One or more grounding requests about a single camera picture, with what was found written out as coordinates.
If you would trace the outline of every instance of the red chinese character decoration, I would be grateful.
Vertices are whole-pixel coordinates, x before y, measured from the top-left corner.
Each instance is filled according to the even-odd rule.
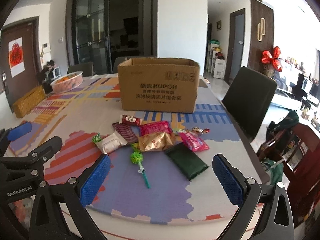
[[[279,56],[281,55],[281,50],[278,46],[276,46],[273,49],[273,56],[271,55],[271,53],[267,50],[262,52],[262,58],[261,58],[261,62],[263,64],[269,64],[271,63],[273,68],[276,71],[281,72],[282,71],[282,66],[280,64],[280,62],[277,60],[277,58],[279,58]]]
[[[9,51],[9,61],[10,68],[23,62],[22,47],[19,47],[17,42],[12,45],[12,50]]]

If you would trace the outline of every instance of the door poster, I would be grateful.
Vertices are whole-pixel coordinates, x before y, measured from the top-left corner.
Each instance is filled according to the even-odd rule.
[[[9,65],[12,77],[24,71],[22,37],[9,42]]]

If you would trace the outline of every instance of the red balloon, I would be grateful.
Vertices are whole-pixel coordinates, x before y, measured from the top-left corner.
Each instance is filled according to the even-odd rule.
[[[281,55],[281,50],[278,46],[276,46],[274,49],[273,49],[273,57],[274,58],[279,58]]]
[[[275,58],[272,60],[272,66],[276,71],[281,72],[282,71],[282,66],[280,64],[280,62],[278,60],[276,60]]]
[[[272,60],[273,60],[273,57],[269,51],[265,50],[264,52],[262,52],[261,62],[263,64],[271,63]]]

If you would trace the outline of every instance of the screw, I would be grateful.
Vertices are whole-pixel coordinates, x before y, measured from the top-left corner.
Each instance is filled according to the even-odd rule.
[[[37,170],[31,171],[31,175],[32,175],[32,176],[36,176],[37,174],[38,174],[38,171],[37,171]]]
[[[40,187],[44,187],[45,185],[47,185],[47,183],[45,181],[41,181],[39,184]]]
[[[76,183],[76,181],[77,181],[77,179],[74,178],[74,177],[68,179],[68,182],[69,182],[70,184],[74,184],[74,183]]]
[[[247,182],[248,182],[249,184],[251,184],[251,185],[253,185],[253,184],[256,183],[256,181],[255,181],[253,178],[248,178],[248,179],[247,179]]]
[[[280,182],[280,181],[277,183],[277,186],[278,186],[278,187],[284,187],[283,183]]]

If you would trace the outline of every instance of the pink basket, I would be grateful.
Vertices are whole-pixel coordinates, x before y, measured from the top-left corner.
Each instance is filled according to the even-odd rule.
[[[68,77],[68,80],[65,80],[61,83],[57,83],[57,81],[61,80],[64,77]],[[63,76],[51,83],[52,90],[54,93],[59,94],[59,93],[65,93],[68,92],[82,84],[82,71],[77,71],[70,73],[66,76]]]

